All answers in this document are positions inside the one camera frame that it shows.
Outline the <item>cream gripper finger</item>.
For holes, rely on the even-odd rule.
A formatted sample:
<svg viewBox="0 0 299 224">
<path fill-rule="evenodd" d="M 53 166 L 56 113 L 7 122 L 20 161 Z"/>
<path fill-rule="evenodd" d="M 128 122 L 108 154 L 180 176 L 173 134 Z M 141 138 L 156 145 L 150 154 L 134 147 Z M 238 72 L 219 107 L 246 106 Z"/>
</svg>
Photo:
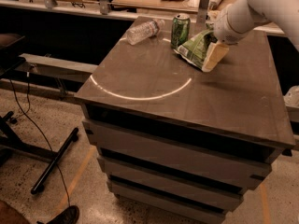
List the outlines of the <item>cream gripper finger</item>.
<svg viewBox="0 0 299 224">
<path fill-rule="evenodd" d="M 210 72 L 228 53 L 229 46 L 221 42 L 211 42 L 208 46 L 206 57 L 203 62 L 202 71 Z"/>
<path fill-rule="evenodd" d="M 206 21 L 214 23 L 217 20 L 219 14 L 220 12 L 218 10 L 209 10 L 207 13 Z"/>
</svg>

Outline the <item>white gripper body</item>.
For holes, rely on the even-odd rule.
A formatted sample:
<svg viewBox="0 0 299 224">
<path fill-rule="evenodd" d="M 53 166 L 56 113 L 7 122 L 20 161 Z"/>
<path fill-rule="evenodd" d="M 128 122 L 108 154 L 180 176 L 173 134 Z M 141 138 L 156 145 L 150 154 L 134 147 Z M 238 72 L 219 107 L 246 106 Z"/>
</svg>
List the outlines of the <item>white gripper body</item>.
<svg viewBox="0 0 299 224">
<path fill-rule="evenodd" d="M 229 8 L 230 5 L 224 8 L 214 21 L 214 36 L 223 44 L 235 45 L 245 38 L 247 33 L 240 34 L 231 27 L 229 23 Z"/>
</svg>

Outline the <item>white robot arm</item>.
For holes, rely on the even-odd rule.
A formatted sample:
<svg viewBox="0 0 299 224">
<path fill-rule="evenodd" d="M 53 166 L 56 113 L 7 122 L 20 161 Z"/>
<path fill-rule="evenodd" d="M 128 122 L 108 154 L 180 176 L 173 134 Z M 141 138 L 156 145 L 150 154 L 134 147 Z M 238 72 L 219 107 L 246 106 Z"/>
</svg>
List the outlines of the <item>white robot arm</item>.
<svg viewBox="0 0 299 224">
<path fill-rule="evenodd" d="M 299 50 L 299 0 L 236 0 L 226 6 L 213 24 L 216 43 L 211 43 L 202 66 L 210 72 L 228 52 L 258 26 L 273 22 Z"/>
</svg>

